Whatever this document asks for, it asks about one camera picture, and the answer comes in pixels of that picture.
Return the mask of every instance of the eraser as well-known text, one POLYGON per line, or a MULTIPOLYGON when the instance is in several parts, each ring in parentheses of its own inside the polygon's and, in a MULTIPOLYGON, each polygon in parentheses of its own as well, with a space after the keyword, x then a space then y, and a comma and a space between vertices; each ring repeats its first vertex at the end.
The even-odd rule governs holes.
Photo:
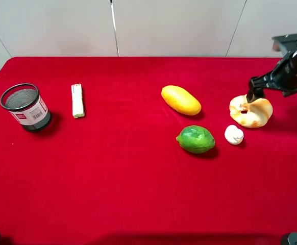
POLYGON ((74 118, 85 116, 83 106, 83 92, 82 84, 73 84, 71 86, 71 99, 72 99, 72 115, 74 118))

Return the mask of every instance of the garlic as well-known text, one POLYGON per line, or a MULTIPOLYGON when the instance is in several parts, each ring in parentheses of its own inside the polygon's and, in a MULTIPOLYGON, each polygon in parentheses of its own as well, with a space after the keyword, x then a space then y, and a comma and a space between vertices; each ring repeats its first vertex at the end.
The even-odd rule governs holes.
POLYGON ((230 125, 226 128, 225 138, 230 144, 240 144, 244 139, 244 133, 235 125, 230 125))
POLYGON ((246 95, 233 98, 229 105, 230 116, 243 127, 258 128, 264 126, 273 113, 267 99, 257 99, 248 103, 246 95))

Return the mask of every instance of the red tablecloth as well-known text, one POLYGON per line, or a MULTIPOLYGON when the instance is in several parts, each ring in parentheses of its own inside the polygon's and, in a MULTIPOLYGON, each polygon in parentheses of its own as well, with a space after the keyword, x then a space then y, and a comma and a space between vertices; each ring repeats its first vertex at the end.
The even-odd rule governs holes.
POLYGON ((274 107, 268 124, 243 129, 238 146, 224 139, 235 124, 229 101, 277 61, 9 60, 0 71, 0 96, 12 85, 33 83, 54 119, 44 131, 29 133, 0 107, 4 240, 228 244, 230 237, 256 235, 254 244, 267 244, 266 234, 297 231, 297 94, 266 91, 274 107), (71 114, 75 83, 84 89, 86 117, 80 119, 71 114), (193 94, 203 113, 183 116, 168 107, 161 88, 170 84, 193 94), (215 148, 202 155, 182 150, 176 136, 189 125, 206 127, 215 148))

